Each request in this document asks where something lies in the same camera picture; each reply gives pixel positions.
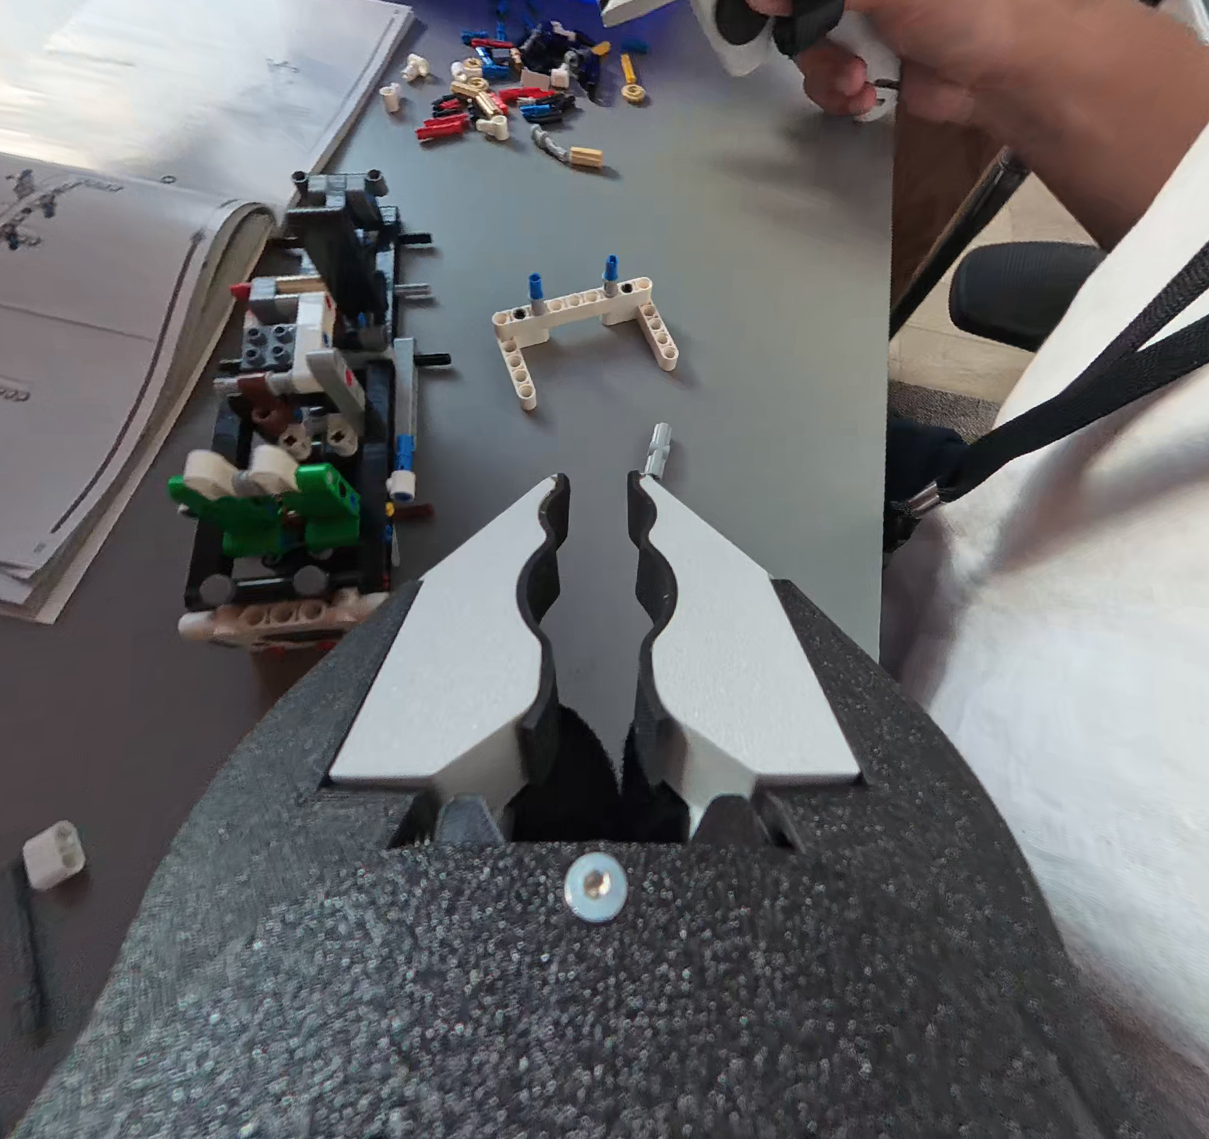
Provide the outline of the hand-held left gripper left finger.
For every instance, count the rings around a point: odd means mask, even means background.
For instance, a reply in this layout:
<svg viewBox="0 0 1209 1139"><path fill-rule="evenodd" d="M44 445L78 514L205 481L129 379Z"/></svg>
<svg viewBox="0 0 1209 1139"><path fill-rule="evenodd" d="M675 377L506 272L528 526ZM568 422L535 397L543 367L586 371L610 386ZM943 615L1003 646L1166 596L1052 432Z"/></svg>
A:
<svg viewBox="0 0 1209 1139"><path fill-rule="evenodd" d="M560 594L570 481L539 481L422 579L329 777L507 806L544 781L558 693L541 619Z"/></svg>

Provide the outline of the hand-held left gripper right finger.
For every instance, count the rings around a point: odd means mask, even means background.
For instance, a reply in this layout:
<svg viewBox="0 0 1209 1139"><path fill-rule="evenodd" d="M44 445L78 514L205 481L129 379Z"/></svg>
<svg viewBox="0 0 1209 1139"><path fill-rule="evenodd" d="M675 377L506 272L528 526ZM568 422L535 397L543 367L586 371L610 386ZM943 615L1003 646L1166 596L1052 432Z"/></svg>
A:
<svg viewBox="0 0 1209 1139"><path fill-rule="evenodd" d="M720 798L850 787L863 770L779 581L654 476L628 478L638 655L633 749L644 785L696 829Z"/></svg>

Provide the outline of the white lego beam frame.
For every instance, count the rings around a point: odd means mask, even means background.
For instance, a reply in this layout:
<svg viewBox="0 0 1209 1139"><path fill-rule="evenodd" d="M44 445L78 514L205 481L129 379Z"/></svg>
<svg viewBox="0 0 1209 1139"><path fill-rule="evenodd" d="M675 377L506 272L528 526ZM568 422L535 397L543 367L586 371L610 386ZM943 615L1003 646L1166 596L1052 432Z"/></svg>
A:
<svg viewBox="0 0 1209 1139"><path fill-rule="evenodd" d="M617 257L607 258L602 282L593 287L548 298L543 278L532 273L527 281L527 303L493 315L493 333L512 390L523 412L533 412L539 392L527 366L526 350L548 344L553 331L596 319L604 328L632 321L642 331L652 354L665 373L678 369L681 350L673 332L653 299L649 275L620 278Z"/></svg>

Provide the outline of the person's right forearm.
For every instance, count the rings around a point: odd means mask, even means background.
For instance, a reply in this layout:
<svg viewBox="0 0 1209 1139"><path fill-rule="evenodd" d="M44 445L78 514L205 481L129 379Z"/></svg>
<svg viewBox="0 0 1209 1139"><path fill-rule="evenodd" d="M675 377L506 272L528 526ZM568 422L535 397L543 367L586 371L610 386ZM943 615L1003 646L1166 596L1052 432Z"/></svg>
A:
<svg viewBox="0 0 1209 1139"><path fill-rule="evenodd" d="M978 0L978 119L1106 249L1207 126L1207 47L1137 0Z"/></svg>

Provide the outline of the tan lego connector grey axle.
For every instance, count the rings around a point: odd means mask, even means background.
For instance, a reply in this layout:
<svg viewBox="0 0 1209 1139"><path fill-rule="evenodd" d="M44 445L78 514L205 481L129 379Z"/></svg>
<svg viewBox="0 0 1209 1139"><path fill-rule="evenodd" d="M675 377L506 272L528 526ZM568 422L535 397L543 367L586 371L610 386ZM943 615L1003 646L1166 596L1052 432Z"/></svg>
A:
<svg viewBox="0 0 1209 1139"><path fill-rule="evenodd" d="M569 168L593 172L604 169L604 155L600 149L565 147L558 143L544 126L532 126L531 139L541 152Z"/></svg>

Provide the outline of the pile of coloured lego pieces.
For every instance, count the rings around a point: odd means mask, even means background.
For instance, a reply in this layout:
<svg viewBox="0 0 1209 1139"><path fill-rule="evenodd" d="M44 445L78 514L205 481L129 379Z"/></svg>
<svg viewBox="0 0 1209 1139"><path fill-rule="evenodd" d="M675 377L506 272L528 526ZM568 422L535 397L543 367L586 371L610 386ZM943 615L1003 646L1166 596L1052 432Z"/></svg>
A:
<svg viewBox="0 0 1209 1139"><path fill-rule="evenodd" d="M425 148L477 135L491 143L532 140L544 126L566 132L591 106L648 101L636 64L642 39L612 42L545 17L537 0L488 0L491 21L459 31L461 56L444 71L435 48L410 52L380 93L392 121L409 121Z"/></svg>

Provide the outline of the partly built lego vehicle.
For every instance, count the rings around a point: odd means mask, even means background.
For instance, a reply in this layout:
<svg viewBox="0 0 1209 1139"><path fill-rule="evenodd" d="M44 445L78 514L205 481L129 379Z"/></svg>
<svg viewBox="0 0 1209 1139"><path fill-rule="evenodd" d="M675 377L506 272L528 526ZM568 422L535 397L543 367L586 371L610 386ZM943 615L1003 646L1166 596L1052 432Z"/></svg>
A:
<svg viewBox="0 0 1209 1139"><path fill-rule="evenodd" d="M404 253L430 249L379 169L293 176L263 270L232 285L208 447L170 478L195 523L179 635L250 652L331 648L388 600L397 525L418 500L419 375L451 366L404 335L430 300Z"/></svg>

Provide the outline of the white two-hole lego connector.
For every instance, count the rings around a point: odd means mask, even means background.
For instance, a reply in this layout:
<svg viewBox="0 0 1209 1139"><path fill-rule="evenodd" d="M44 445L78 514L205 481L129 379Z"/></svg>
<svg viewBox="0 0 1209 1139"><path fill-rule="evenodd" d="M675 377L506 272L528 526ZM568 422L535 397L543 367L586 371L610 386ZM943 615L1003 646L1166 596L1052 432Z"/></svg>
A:
<svg viewBox="0 0 1209 1139"><path fill-rule="evenodd" d="M27 840L23 866L29 888L36 892L56 890L81 874L86 852L77 825L61 820Z"/></svg>

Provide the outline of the person's right hand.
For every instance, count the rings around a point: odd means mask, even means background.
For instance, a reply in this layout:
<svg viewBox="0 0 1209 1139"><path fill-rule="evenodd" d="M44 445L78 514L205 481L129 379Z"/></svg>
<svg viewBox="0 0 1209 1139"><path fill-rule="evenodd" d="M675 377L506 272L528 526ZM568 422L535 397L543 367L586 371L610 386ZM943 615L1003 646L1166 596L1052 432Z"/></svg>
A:
<svg viewBox="0 0 1209 1139"><path fill-rule="evenodd" d="M1020 69L1036 0L846 0L900 59L900 106L918 119L997 128L994 89Z"/></svg>

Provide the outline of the black office chair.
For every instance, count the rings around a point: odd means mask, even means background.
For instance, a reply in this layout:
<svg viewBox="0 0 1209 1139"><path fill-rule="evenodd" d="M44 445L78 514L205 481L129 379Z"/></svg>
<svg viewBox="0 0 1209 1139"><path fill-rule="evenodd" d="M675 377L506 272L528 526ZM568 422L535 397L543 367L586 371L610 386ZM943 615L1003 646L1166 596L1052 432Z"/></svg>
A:
<svg viewBox="0 0 1209 1139"><path fill-rule="evenodd" d="M1036 353L1107 256L1094 244L1055 240L978 247L955 270L950 317L960 331Z"/></svg>

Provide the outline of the open instruction booklet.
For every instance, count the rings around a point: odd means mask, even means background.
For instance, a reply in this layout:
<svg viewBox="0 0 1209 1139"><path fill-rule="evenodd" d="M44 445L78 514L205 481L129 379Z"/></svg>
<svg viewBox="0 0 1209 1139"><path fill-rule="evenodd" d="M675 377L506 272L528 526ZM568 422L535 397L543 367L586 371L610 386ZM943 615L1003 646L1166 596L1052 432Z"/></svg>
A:
<svg viewBox="0 0 1209 1139"><path fill-rule="evenodd" d="M278 224L262 201L3 155L3 615L53 623Z"/></svg>

